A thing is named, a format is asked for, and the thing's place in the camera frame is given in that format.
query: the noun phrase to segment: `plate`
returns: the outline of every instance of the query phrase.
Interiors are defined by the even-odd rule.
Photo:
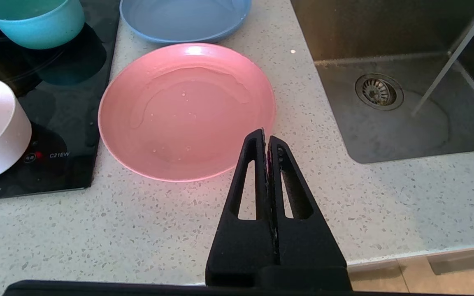
[[[203,180],[237,164],[248,133],[270,135],[275,99],[266,75],[226,47],[177,44],[128,65],[98,111],[108,150],[156,180]]]
[[[154,43],[220,41],[241,27],[251,0],[122,0],[120,15]]]

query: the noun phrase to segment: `induction cooktop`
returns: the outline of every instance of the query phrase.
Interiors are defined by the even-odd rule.
[[[89,187],[98,106],[109,82],[120,0],[80,0],[85,26],[69,43],[25,49],[0,31],[0,80],[32,123],[21,159],[0,175],[0,198]]]

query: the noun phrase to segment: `sink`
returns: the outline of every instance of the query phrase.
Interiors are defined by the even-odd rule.
[[[292,5],[352,159],[474,151],[474,35],[433,84],[474,22],[474,0]]]

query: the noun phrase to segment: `sink drain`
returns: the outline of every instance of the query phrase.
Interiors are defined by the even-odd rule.
[[[366,74],[356,82],[356,94],[378,110],[393,110],[403,103],[403,91],[396,80],[381,74]]]

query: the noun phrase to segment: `countertop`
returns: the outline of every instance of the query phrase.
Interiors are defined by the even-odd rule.
[[[291,147],[348,264],[474,247],[474,153],[353,161],[289,0],[254,1],[221,44],[269,77],[274,133]],[[154,48],[120,23],[112,77]],[[232,175],[150,180],[100,143],[89,189],[0,200],[0,295],[22,279],[203,282]],[[245,201],[252,193],[247,186]]]

